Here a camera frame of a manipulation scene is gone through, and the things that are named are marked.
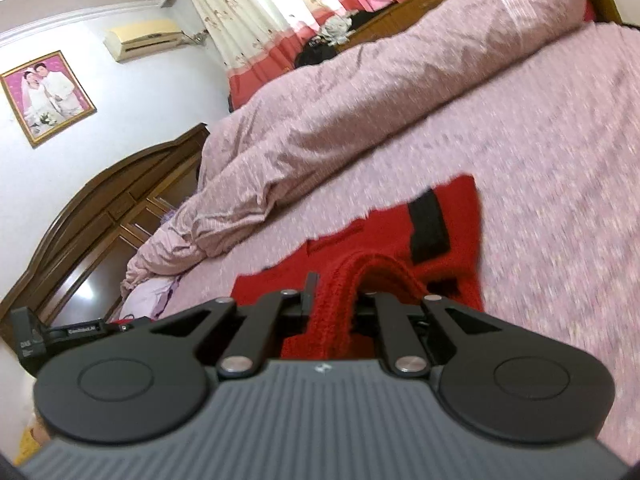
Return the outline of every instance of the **pink photo background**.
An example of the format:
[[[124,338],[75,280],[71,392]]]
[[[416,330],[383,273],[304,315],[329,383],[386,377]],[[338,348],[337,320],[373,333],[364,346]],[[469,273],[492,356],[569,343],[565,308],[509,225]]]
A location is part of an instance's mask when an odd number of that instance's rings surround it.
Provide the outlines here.
[[[47,65],[47,68],[49,69],[50,72],[62,72],[64,75],[68,77],[69,81],[74,83],[74,85],[76,84],[73,76],[69,73],[69,70],[66,69],[65,64],[60,59],[59,54],[56,54],[55,56],[47,57],[47,59],[30,64],[29,66],[21,70],[18,70],[18,72],[14,74],[5,76],[4,82],[9,87],[9,92],[12,98],[14,99],[15,105],[18,107],[18,110],[20,110],[21,116],[24,115],[24,109],[22,106],[22,78],[24,77],[24,71],[27,70],[27,68],[33,68],[38,63],[44,63],[45,65]],[[78,101],[80,101],[82,110],[88,110],[89,105],[86,102],[84,96],[82,95],[82,92],[78,89],[78,86],[76,86],[76,88],[74,89],[74,94],[76,94]]]

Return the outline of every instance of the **red sweater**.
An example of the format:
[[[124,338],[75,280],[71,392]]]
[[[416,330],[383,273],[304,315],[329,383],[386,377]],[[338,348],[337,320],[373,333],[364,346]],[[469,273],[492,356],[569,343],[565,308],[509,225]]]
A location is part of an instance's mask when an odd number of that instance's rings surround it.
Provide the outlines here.
[[[446,282],[446,296],[482,310],[476,266],[480,205],[473,177],[462,175],[409,204],[374,210],[342,231],[308,240],[271,269],[238,276],[232,297],[253,304],[283,288],[302,290],[309,272],[320,275],[306,332],[288,338],[282,357],[329,359],[369,354],[350,335],[358,290],[391,292],[417,303],[427,285]]]

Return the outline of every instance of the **wooden bed frame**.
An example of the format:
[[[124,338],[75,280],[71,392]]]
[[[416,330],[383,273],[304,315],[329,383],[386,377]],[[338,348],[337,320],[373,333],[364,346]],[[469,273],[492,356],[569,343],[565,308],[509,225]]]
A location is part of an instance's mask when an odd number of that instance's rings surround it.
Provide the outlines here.
[[[443,0],[407,0],[361,27],[344,50],[391,36]],[[620,23],[613,0],[591,0],[601,20]],[[129,156],[92,179],[47,231],[31,262],[0,302],[0,336],[13,345],[7,313],[27,305],[57,326],[108,318],[120,303],[127,261],[196,188],[208,131],[200,124],[172,142]]]

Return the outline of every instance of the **bride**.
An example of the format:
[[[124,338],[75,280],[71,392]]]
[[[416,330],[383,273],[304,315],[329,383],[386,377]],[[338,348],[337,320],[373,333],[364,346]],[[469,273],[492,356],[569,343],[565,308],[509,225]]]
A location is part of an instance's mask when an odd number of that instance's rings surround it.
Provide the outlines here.
[[[53,104],[51,95],[31,69],[26,70],[22,80],[22,110],[34,136],[40,136],[65,120]]]

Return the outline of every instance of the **headboard panel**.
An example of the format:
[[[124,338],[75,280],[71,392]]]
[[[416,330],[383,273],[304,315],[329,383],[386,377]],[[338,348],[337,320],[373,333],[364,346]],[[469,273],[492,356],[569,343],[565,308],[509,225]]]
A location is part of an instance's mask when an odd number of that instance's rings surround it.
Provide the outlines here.
[[[127,261],[160,217],[195,190],[195,167],[208,134],[199,124],[92,178],[53,222],[27,270],[0,302],[0,336],[12,343],[7,313],[18,306],[27,305],[55,325],[108,316],[119,303],[117,283]],[[154,198],[158,187],[171,190],[172,203]]]

